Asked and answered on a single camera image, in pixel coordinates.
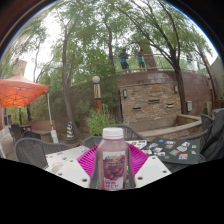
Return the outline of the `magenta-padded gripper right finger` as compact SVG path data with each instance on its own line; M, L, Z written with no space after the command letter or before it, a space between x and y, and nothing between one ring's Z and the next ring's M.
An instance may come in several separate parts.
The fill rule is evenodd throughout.
M129 144L128 188L140 188L170 174L157 156L147 156Z

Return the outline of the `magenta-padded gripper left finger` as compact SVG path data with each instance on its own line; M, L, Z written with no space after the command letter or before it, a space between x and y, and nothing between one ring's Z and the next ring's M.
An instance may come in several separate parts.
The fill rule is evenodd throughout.
M95 149L84 146L65 150L56 156L54 174L84 188L98 188L95 155Z

